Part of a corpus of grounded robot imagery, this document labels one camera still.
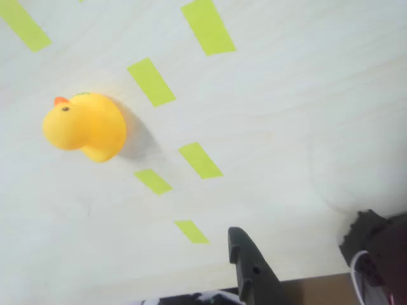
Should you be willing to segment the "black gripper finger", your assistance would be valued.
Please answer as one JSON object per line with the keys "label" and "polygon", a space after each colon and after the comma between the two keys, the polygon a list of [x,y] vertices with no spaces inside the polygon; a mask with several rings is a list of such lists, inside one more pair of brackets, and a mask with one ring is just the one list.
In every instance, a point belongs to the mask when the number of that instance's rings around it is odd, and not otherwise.
{"label": "black gripper finger", "polygon": [[238,295],[245,304],[285,304],[286,295],[259,248],[240,227],[228,229],[228,253],[236,267]]}

